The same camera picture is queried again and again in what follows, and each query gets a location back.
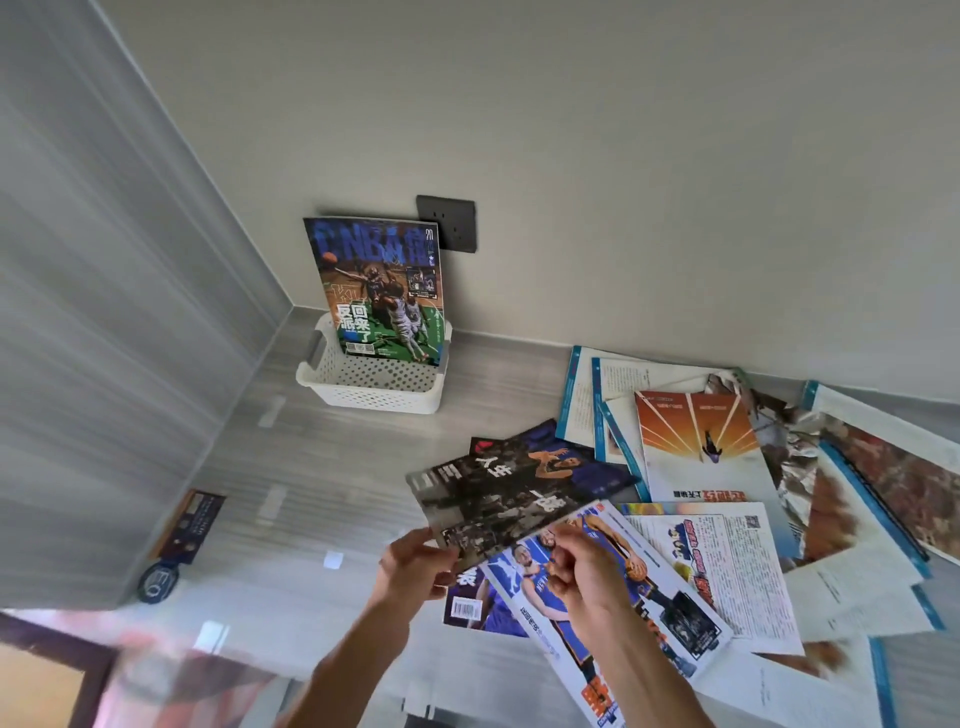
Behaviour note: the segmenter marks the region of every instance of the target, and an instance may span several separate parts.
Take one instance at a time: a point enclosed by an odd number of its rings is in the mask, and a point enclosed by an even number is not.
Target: electrical socket
[[[417,195],[417,215],[424,223],[437,223],[441,250],[477,252],[477,206],[473,200]]]

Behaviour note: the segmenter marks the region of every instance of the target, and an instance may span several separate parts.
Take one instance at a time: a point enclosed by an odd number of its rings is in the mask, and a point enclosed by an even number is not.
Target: magazine cover
[[[556,429],[547,420],[482,453],[407,474],[437,543],[460,547],[456,571],[636,482],[626,468],[596,462],[590,448],[558,440]]]
[[[565,519],[616,559],[636,612],[657,636],[663,655],[688,681],[730,640],[732,630],[636,532],[614,506],[599,501]],[[546,586],[554,567],[550,527],[494,556],[481,569],[527,634],[547,653],[574,701],[597,726],[621,726],[623,715],[593,656],[577,639],[564,603]]]
[[[447,588],[444,624],[498,635],[527,636],[479,567],[458,573],[457,580]]]
[[[650,498],[762,502],[777,554],[797,558],[797,537],[742,402],[739,395],[636,393]]]
[[[344,352],[440,364],[444,293],[436,223],[303,218]]]
[[[619,509],[730,625],[733,648],[804,654],[763,503],[622,503]]]
[[[960,445],[817,382],[807,384],[806,398],[827,415],[821,438],[917,539],[960,564]]]

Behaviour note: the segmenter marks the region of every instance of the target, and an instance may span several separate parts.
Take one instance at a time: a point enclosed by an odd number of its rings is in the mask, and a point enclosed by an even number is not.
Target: perforated basket
[[[337,342],[333,317],[325,313],[317,322],[305,360],[297,367],[297,383],[310,387],[320,399],[335,407],[433,414],[440,407],[453,335],[450,322],[445,323],[440,366],[432,367],[372,356],[347,356]]]

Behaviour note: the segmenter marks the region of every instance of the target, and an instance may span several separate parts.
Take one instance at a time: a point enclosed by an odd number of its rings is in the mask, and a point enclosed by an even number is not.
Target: gray marble countertop
[[[195,564],[167,601],[113,613],[117,630],[193,643],[216,621],[229,627],[223,655],[305,678],[362,608],[384,546],[424,523],[404,475],[465,453],[471,436],[504,437],[557,415],[568,349],[456,332],[437,414],[327,406],[294,381],[319,316],[294,310],[198,473],[194,487],[227,501]],[[782,396],[799,390],[758,383]],[[278,398],[276,420],[263,426]],[[956,437],[955,405],[863,399]],[[264,522],[258,511],[274,485],[286,498]],[[330,551],[343,554],[339,569],[324,566]],[[934,561],[924,587],[950,631],[885,641],[900,726],[955,726],[960,715],[960,568]],[[446,627],[442,611],[433,602],[418,615],[381,693],[418,692],[505,725],[585,725],[532,641]],[[706,705],[718,726],[766,725]]]

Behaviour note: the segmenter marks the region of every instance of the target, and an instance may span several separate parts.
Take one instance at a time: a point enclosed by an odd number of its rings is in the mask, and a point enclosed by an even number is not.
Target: orange sunburst illustration
[[[643,446],[701,462],[759,447],[739,396],[637,392]]]

